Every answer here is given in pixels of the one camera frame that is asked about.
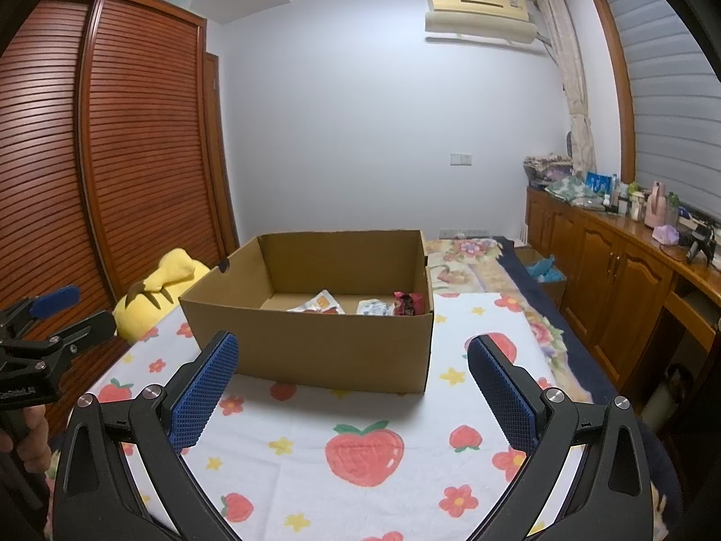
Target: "wardrobe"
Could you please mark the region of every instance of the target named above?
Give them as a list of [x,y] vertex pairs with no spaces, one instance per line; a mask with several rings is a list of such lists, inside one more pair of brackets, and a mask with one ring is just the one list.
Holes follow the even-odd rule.
[[[160,0],[43,0],[0,57],[0,307],[82,293],[31,338],[112,309],[174,247],[210,267],[237,247],[205,56],[205,19]],[[127,347],[73,361],[51,433]]]

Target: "curtain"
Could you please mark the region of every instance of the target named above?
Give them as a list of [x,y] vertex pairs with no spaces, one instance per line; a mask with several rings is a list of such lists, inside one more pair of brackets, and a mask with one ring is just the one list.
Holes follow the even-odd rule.
[[537,0],[548,27],[556,61],[561,69],[563,88],[571,114],[573,170],[583,175],[596,171],[596,151],[590,131],[589,101],[578,39],[564,0]]

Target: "louvered wardrobe door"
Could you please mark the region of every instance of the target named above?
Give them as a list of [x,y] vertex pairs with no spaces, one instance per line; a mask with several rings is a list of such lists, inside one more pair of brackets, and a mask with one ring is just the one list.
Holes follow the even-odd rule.
[[[74,99],[91,0],[44,0],[0,57],[0,307],[69,283],[82,300],[30,338],[109,308],[76,168]],[[77,397],[127,344],[77,358],[67,395],[48,412],[53,433]]]
[[202,114],[201,27],[105,0],[89,83],[89,158],[123,294],[175,247],[208,266],[222,242]]

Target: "bed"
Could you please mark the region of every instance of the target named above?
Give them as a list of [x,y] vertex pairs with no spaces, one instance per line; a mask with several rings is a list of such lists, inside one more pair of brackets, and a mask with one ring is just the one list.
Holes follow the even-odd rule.
[[[524,460],[508,446],[467,370],[465,347],[480,333],[494,335],[543,387],[560,386],[578,400],[612,396],[610,383],[583,355],[512,243],[431,242],[429,267],[435,325],[423,396],[331,391],[236,375],[198,444],[183,451],[208,499],[244,541],[468,537]],[[565,343],[567,363],[558,342]],[[165,384],[198,351],[176,308],[91,392],[101,401],[134,397],[148,384]],[[668,512],[672,496],[680,498],[672,490],[675,474],[660,444],[646,435],[652,479],[670,499]],[[130,444],[123,449],[150,513],[172,528],[137,450]],[[581,454],[580,447],[569,453],[531,531],[554,521]],[[661,538],[662,524],[657,530]]]

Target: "white strawberry print sheet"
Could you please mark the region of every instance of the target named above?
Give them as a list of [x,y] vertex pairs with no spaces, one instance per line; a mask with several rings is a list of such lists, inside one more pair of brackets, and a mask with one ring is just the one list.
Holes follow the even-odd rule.
[[[236,375],[183,460],[244,541],[465,540],[523,463],[466,362],[494,334],[544,388],[553,375],[516,302],[498,293],[435,296],[423,396],[332,391]],[[164,385],[199,352],[176,308],[91,390],[101,401]],[[124,444],[150,513],[172,526],[134,446]],[[532,532],[554,522],[581,449],[572,450]]]

